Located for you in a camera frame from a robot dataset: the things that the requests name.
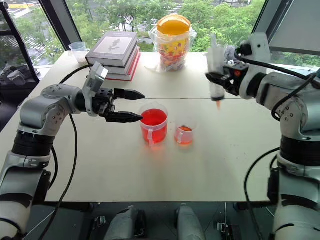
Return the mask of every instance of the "robotic arm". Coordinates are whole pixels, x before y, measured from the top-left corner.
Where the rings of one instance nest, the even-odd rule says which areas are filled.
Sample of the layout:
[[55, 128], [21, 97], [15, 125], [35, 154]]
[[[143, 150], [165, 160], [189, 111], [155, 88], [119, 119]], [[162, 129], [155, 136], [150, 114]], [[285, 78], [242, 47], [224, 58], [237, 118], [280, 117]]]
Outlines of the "robotic arm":
[[[254, 33], [237, 49], [244, 59], [269, 63], [267, 36]], [[208, 80], [243, 99], [255, 98], [269, 110], [306, 81], [291, 75], [267, 74], [262, 66], [239, 62], [225, 65], [224, 74]], [[277, 204], [272, 238], [320, 239], [320, 90], [307, 85], [276, 110], [282, 139], [278, 168], [271, 171], [268, 197]]]
[[82, 90], [65, 84], [52, 85], [21, 107], [14, 145], [0, 174], [0, 239], [22, 238], [31, 206], [45, 201], [51, 176], [45, 168], [55, 136], [69, 114], [87, 112], [114, 123], [142, 119], [132, 112], [115, 112], [117, 98], [138, 100], [145, 96], [134, 90], [101, 88], [107, 73], [96, 63]]

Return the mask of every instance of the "measuring cup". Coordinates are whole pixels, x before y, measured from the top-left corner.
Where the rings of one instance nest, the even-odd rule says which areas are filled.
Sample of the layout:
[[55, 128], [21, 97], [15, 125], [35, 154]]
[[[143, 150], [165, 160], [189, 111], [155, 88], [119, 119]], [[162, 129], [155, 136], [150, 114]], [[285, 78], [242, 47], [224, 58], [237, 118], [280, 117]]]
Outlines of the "measuring cup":
[[70, 50], [73, 53], [73, 56], [78, 61], [79, 64], [86, 64], [85, 56], [90, 51], [90, 49], [86, 48], [86, 43], [83, 41], [76, 41], [69, 45]]
[[175, 121], [174, 139], [178, 144], [191, 144], [197, 122], [191, 115], [179, 116]]
[[152, 102], [144, 105], [139, 110], [139, 115], [143, 117], [140, 121], [143, 139], [149, 145], [162, 142], [167, 135], [168, 110], [165, 106]]

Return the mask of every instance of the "orange lid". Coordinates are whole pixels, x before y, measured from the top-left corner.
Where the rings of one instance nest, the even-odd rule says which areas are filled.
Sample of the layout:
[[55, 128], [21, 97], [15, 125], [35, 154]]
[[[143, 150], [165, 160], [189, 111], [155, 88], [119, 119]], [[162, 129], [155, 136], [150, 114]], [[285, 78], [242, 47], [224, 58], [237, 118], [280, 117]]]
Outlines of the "orange lid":
[[190, 21], [179, 14], [170, 14], [161, 18], [156, 24], [156, 29], [167, 35], [180, 35], [189, 32]]

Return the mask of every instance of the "table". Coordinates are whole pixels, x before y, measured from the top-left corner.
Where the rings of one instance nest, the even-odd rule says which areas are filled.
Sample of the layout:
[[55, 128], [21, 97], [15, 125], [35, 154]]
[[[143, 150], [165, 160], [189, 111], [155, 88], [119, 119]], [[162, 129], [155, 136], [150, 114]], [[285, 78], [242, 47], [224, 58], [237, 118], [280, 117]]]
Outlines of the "table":
[[[135, 89], [147, 99], [117, 99], [116, 110], [137, 113], [141, 106], [157, 101], [168, 109], [166, 139], [149, 147], [138, 122], [107, 123], [86, 113], [74, 116], [78, 129], [78, 160], [65, 202], [241, 202], [245, 201], [245, 174], [260, 155], [279, 146], [280, 126], [270, 111], [254, 99], [227, 95], [218, 111], [209, 100], [206, 57], [191, 53], [187, 69], [165, 74], [145, 68], [155, 53], [142, 53], [132, 82], [106, 81], [108, 88]], [[31, 93], [58, 83], [78, 68], [65, 52]], [[89, 70], [82, 70], [66, 84], [82, 87]], [[194, 143], [182, 147], [174, 141], [175, 115], [189, 111], [198, 128]], [[0, 168], [13, 146], [19, 112], [0, 134]], [[58, 201], [68, 182], [74, 158], [74, 131], [66, 118], [54, 142], [59, 173], [46, 201]], [[269, 163], [266, 157], [253, 170], [248, 188], [252, 201], [265, 201]], [[53, 172], [53, 159], [48, 170]]]

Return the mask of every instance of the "stack of books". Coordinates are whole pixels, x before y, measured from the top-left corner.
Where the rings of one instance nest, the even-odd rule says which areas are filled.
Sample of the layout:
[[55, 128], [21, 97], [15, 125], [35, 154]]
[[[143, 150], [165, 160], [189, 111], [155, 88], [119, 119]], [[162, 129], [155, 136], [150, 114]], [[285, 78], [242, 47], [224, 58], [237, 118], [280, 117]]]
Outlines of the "stack of books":
[[108, 80], [132, 81], [140, 59], [136, 32], [108, 31], [85, 56], [89, 64], [101, 63]]

